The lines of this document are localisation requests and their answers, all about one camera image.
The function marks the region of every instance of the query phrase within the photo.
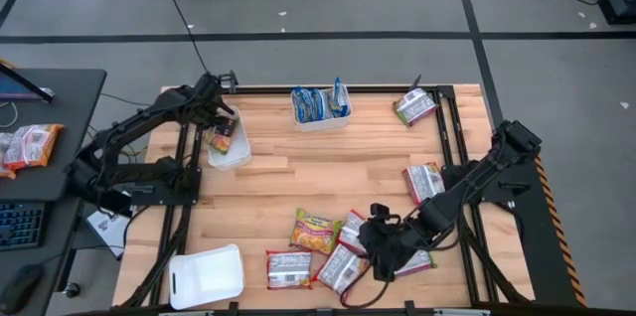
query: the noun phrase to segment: blue snack packet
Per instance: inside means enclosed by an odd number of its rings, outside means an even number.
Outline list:
[[[349,111],[349,105],[347,104],[347,97],[345,90],[340,84],[340,78],[336,78],[334,81],[334,88],[331,92],[330,98],[331,110],[334,112],[335,117],[344,117]]]
[[[311,93],[304,87],[296,87],[292,92],[292,99],[296,107],[296,119],[300,123],[315,120],[314,102]]]
[[[316,121],[333,118],[334,114],[329,106],[329,96],[323,90],[313,88],[311,97],[314,100],[314,108],[316,110]]]

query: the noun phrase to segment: wooden tabletop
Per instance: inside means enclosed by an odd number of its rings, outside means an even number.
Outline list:
[[[455,92],[469,155],[480,159],[490,148],[491,136],[480,86],[459,84]],[[349,125],[302,133],[294,129],[289,95],[225,97],[226,103],[240,109],[253,158],[245,166],[221,172],[208,165],[207,150],[203,150],[201,200],[192,212],[186,254],[234,243],[241,252],[246,284],[236,299],[205,308],[224,309],[230,301],[238,301],[242,309],[341,307],[338,296],[319,282],[313,283],[313,290],[267,290],[265,251],[294,249],[288,244],[297,207],[336,220],[345,219],[352,208],[366,215],[373,202],[402,215],[414,207],[401,171],[426,162],[441,166],[443,155],[435,117],[406,128],[392,111],[392,102],[399,98],[390,93],[352,94]],[[442,103],[442,108],[452,131],[448,106]],[[174,155],[178,131],[175,123],[154,130],[146,161]],[[453,159],[458,162],[450,133]],[[514,218],[491,205],[480,208],[491,256],[518,290],[533,298]],[[154,263],[164,211],[164,207],[150,208],[130,227],[113,304],[126,300]],[[175,216],[176,225],[179,211]],[[399,278],[373,307],[401,308],[405,300],[413,300],[416,307],[468,306],[459,247],[433,252],[432,257],[437,268]],[[326,256],[314,252],[312,270],[325,260]],[[474,262],[485,299],[481,266]],[[382,286],[369,273],[354,288],[349,302],[366,302]],[[162,301],[167,302],[166,292]]]

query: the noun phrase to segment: gray floor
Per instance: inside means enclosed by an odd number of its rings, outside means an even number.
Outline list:
[[[461,0],[179,2],[195,33],[468,31]],[[472,2],[482,32],[634,30],[610,27],[597,7],[573,0]],[[170,0],[17,0],[0,28],[0,36],[184,32]],[[544,163],[588,304],[636,310],[636,248],[628,236],[636,228],[630,143],[636,40],[484,45],[504,116],[522,120],[545,141]],[[417,74],[430,83],[481,82],[468,40],[207,42],[200,48],[213,73],[233,69],[242,83],[329,82],[334,76],[349,83],[408,82]],[[20,67],[106,69],[104,91],[138,101],[202,72],[188,43],[4,44],[0,57]],[[102,98],[92,125],[106,126],[133,109]],[[72,276],[83,286],[82,297],[54,297],[50,314],[106,307],[116,271],[106,252],[85,251]]]

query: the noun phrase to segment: white plastic container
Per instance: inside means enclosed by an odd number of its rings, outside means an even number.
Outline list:
[[[238,126],[232,136],[232,144],[230,144],[228,153],[223,154],[208,145],[208,163],[221,171],[229,171],[251,161],[251,147],[249,147],[247,133],[240,118],[240,110],[236,106],[230,106],[230,108],[238,114]]]
[[[170,260],[170,305],[183,310],[239,296],[244,274],[239,247],[230,244]]]
[[[347,105],[349,108],[347,109],[347,115],[344,117],[334,117],[321,121],[313,121],[313,122],[305,122],[302,123],[298,121],[296,118],[296,106],[294,105],[293,93],[290,95],[291,97],[291,110],[294,114],[294,121],[296,121],[296,128],[301,132],[311,132],[311,131],[320,131],[331,128],[340,128],[345,127],[349,123],[349,118],[353,113],[353,107],[351,106],[351,101],[349,100],[349,92],[347,91],[347,86],[343,83],[341,84],[343,91],[345,92],[345,98],[347,99]]]

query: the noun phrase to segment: yellow and black warning tape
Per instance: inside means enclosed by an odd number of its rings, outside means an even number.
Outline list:
[[[546,170],[544,169],[541,157],[537,156],[537,158],[535,159],[535,163],[537,164],[539,179],[541,180],[541,184],[544,188],[544,194],[546,195],[546,202],[548,202],[548,210],[553,216],[553,224],[555,225],[556,237],[558,237],[560,250],[563,253],[563,260],[565,260],[565,264],[567,267],[567,273],[569,273],[569,278],[572,282],[572,287],[574,288],[574,295],[576,296],[576,300],[578,301],[578,303],[586,307],[587,302],[585,301],[585,296],[583,295],[583,289],[580,287],[580,281],[578,281],[578,274],[576,273],[576,268],[574,267],[574,261],[572,261],[571,251],[569,251],[569,247],[567,247],[567,242],[565,241],[563,225],[560,223],[557,206],[555,205],[555,196],[553,196],[553,192],[548,185],[548,176],[546,175]]]

